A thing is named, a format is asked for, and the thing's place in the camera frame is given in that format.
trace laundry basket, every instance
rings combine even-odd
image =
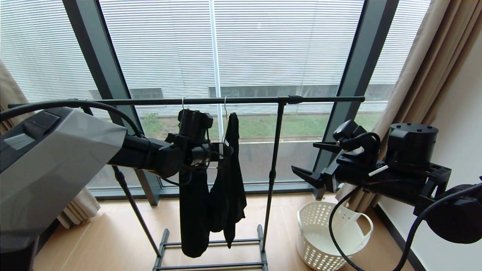
[[[328,221],[334,207],[333,203],[311,202],[298,211],[299,236],[296,247],[303,261],[314,270],[334,271],[346,263],[328,230]],[[367,244],[373,231],[373,222],[367,215],[342,206],[336,212],[333,217],[333,234],[342,251],[351,258]],[[357,223],[360,216],[364,216],[370,223],[370,231],[366,235]]]

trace garment rack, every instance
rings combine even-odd
[[[108,104],[111,106],[134,106],[134,105],[200,105],[200,104],[260,104],[260,103],[277,103],[278,112],[276,118],[276,130],[274,136],[274,147],[273,147],[273,158],[271,160],[271,170],[269,172],[269,189],[268,189],[268,203],[266,205],[266,216],[264,223],[264,231],[261,225],[257,227],[258,238],[255,239],[238,239],[233,241],[235,244],[249,244],[258,243],[261,255],[260,262],[246,262],[246,263],[232,263],[232,264],[209,264],[209,265],[189,265],[189,266],[172,266],[172,267],[162,267],[162,259],[164,257],[165,249],[172,246],[180,246],[181,243],[168,243],[167,239],[169,237],[169,230],[165,229],[164,234],[161,239],[161,243],[156,245],[152,235],[150,234],[147,225],[142,218],[139,208],[135,204],[134,198],[130,193],[127,183],[122,174],[115,174],[116,179],[120,186],[124,190],[129,203],[134,210],[137,219],[139,220],[144,232],[146,233],[149,242],[151,243],[154,252],[157,255],[153,271],[158,270],[190,270],[190,269],[212,269],[212,268],[233,268],[233,267],[248,267],[248,266],[259,266],[263,271],[268,271],[268,260],[266,257],[266,236],[268,234],[268,222],[269,213],[271,210],[271,199],[273,196],[274,181],[276,179],[276,160],[278,158],[278,147],[280,144],[281,136],[281,122],[283,117],[284,107],[286,105],[300,104],[306,102],[358,102],[361,103],[365,101],[364,96],[353,96],[353,97],[301,97],[301,96],[288,96],[288,97],[255,97],[255,98],[206,98],[206,99],[122,99],[122,100],[95,100],[95,102],[100,102]],[[84,112],[91,114],[92,111],[89,107],[82,107]],[[112,166],[116,173],[120,170],[116,166]],[[225,241],[210,241],[209,245],[212,244],[223,244]]]

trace light wood floor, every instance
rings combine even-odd
[[[333,195],[325,200],[334,201]],[[298,235],[297,211],[313,201],[311,194],[274,195],[268,227],[267,257],[270,271],[311,270],[296,251]],[[137,201],[139,209],[156,242],[161,241],[165,228],[171,232],[169,241],[179,242],[179,201],[162,199],[157,207],[147,201]],[[35,259],[35,271],[148,271],[156,256],[127,201],[108,201],[90,223],[71,229],[59,227]],[[237,238],[257,238],[256,227],[264,223],[266,196],[249,196],[246,219],[236,225]],[[373,211],[375,230],[368,245],[353,257],[365,270],[392,270],[401,250]],[[223,240],[221,233],[211,233],[211,240]],[[259,246],[238,245],[209,247],[199,258],[188,258],[180,249],[168,249],[163,266],[235,263],[259,261]],[[353,270],[345,265],[341,271]],[[404,271],[413,268],[407,262]]]

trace grass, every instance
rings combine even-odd
[[[358,125],[363,126],[370,131],[375,126],[381,116],[380,113],[359,113],[355,121]],[[274,137],[276,128],[275,115],[238,115],[240,122],[240,138],[262,138]],[[306,137],[320,137],[325,132],[328,123],[328,114],[285,114],[281,126],[282,137],[296,137],[299,139]],[[219,138],[218,122],[214,118],[213,127],[209,129],[211,139]],[[224,129],[227,127],[226,119],[224,121]],[[177,119],[163,118],[156,119],[155,116],[148,116],[143,119],[143,128],[147,136],[164,139],[168,132],[177,132]]]

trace beige curtain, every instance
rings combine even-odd
[[[387,109],[374,128],[383,139],[379,158],[385,155],[387,131],[392,123],[431,124],[435,120],[440,103],[481,31],[481,10],[480,0],[432,0]],[[337,199],[353,188],[344,185]],[[379,195],[359,191],[350,198],[349,206],[364,212],[379,199]]]
[[[8,110],[8,104],[10,103],[23,104],[27,102],[20,87],[0,59],[0,110]],[[0,135],[31,115],[32,113],[25,114],[0,123]],[[100,205],[95,197],[87,188],[84,188],[57,218],[64,227],[69,228],[72,224],[80,224],[90,217],[94,217],[99,209]]]

